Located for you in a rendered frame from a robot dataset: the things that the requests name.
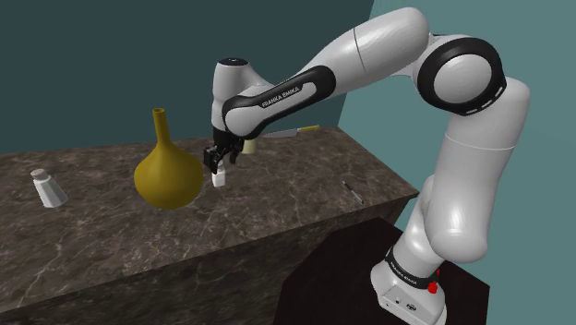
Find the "mustard yellow long-necked vase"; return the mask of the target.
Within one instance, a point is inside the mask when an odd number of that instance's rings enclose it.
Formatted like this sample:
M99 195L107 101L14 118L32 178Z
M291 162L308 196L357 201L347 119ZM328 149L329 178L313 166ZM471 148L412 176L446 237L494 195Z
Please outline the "mustard yellow long-necked vase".
M200 191L203 167L195 156L178 148L170 138L165 110L152 110L155 148L137 165L134 184L150 205L164 210L185 207Z

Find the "dark robot stand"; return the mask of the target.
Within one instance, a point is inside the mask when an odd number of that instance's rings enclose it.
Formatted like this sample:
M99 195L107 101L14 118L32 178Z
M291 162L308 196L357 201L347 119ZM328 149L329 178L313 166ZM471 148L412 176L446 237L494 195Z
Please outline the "dark robot stand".
M378 305L371 269L402 231L375 218L332 232L283 282L273 325L408 325ZM439 268L446 325L487 325L489 286L451 262Z

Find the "black pen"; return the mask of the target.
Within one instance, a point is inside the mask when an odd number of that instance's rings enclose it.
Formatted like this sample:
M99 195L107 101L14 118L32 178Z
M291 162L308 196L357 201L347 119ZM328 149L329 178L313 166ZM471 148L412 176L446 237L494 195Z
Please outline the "black pen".
M354 196L354 198L362 205L365 205L365 202L362 198L354 191L354 189L344 180L342 180L342 184L347 188L347 190Z

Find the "white salt shaker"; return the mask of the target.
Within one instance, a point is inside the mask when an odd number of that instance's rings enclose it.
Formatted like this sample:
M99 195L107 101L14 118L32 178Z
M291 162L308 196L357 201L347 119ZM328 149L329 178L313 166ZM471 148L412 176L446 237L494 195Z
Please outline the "white salt shaker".
M30 175L45 208L57 208L65 204L68 197L65 191L44 169L35 169Z

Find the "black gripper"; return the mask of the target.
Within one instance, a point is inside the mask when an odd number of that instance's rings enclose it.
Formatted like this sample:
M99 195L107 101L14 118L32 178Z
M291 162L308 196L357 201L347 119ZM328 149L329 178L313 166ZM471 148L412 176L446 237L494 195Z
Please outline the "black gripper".
M214 146L203 150L203 162L213 175L218 173L218 166L225 154L229 154L230 164L236 164L237 157L244 148L244 140L226 130L213 128Z

